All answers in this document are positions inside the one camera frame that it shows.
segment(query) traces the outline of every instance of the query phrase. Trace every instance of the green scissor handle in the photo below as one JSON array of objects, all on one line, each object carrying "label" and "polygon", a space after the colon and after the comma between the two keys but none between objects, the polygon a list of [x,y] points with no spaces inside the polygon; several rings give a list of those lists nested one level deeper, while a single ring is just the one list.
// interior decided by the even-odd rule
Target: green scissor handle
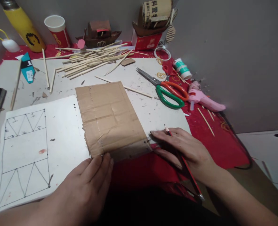
[{"label": "green scissor handle", "polygon": [[[158,94],[160,100],[162,101],[162,103],[164,105],[166,105],[167,107],[172,108],[172,109],[180,109],[185,106],[184,101],[182,101],[180,98],[176,97],[175,95],[167,92],[161,86],[157,85],[155,90],[157,91],[157,94]],[[167,101],[165,99],[165,97],[163,96],[163,94],[170,97],[171,99],[175,100],[179,105],[174,105],[174,104],[170,103],[169,101]]]}]

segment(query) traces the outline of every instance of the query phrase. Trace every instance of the red cup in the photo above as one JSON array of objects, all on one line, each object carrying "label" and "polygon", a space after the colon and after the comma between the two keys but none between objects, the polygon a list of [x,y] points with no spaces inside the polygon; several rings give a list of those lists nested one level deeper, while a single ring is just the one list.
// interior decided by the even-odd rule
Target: red cup
[{"label": "red cup", "polygon": [[56,40],[59,48],[69,48],[70,41],[66,29],[66,22],[63,17],[52,15],[45,19],[45,25]]}]

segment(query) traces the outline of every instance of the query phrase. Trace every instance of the black cable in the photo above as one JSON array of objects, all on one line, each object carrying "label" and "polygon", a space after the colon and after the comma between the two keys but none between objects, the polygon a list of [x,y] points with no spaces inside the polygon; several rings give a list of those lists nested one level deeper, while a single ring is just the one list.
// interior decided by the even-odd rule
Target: black cable
[{"label": "black cable", "polygon": [[245,149],[245,152],[246,152],[246,156],[247,158],[249,159],[249,165],[246,167],[246,168],[242,168],[242,167],[234,167],[234,168],[237,168],[237,169],[240,169],[240,170],[247,170],[247,169],[251,169],[252,166],[253,166],[253,160],[252,160],[252,157],[250,155],[250,153],[248,152],[246,146],[242,143],[242,141],[238,138],[238,136],[236,135],[232,125],[230,124],[229,120],[227,119],[225,113],[223,111],[220,111],[219,112],[221,114],[221,116],[224,118],[224,120],[226,121],[226,123],[228,124],[228,126],[230,127],[231,131],[233,132],[234,136],[236,137],[236,139],[238,140],[238,142],[243,146],[243,148]]}]

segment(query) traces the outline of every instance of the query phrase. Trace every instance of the white cable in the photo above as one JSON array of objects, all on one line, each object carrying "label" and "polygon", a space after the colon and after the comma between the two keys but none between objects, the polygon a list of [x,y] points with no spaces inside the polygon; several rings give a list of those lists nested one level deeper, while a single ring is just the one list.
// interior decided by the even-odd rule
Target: white cable
[{"label": "white cable", "polygon": [[[168,59],[162,59],[162,58],[160,58],[160,57],[156,54],[156,51],[157,51],[157,50],[164,50],[164,51],[168,54]],[[156,58],[161,59],[162,61],[168,61],[168,60],[170,60],[170,58],[171,58],[171,54],[170,54],[170,52],[165,48],[165,46],[157,47],[157,48],[155,49],[155,51],[154,51],[154,56],[155,56]]]}]

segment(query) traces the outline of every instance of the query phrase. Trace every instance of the pink glue gun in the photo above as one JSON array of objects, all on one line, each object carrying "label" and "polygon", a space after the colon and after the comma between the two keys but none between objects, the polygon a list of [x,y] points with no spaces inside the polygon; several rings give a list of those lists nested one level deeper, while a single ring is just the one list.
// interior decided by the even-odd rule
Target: pink glue gun
[{"label": "pink glue gun", "polygon": [[193,82],[189,86],[189,99],[188,102],[190,103],[190,110],[193,110],[194,104],[200,103],[204,107],[208,108],[211,111],[223,111],[226,109],[225,105],[216,103],[215,101],[211,100],[201,91],[201,85],[198,82]]}]

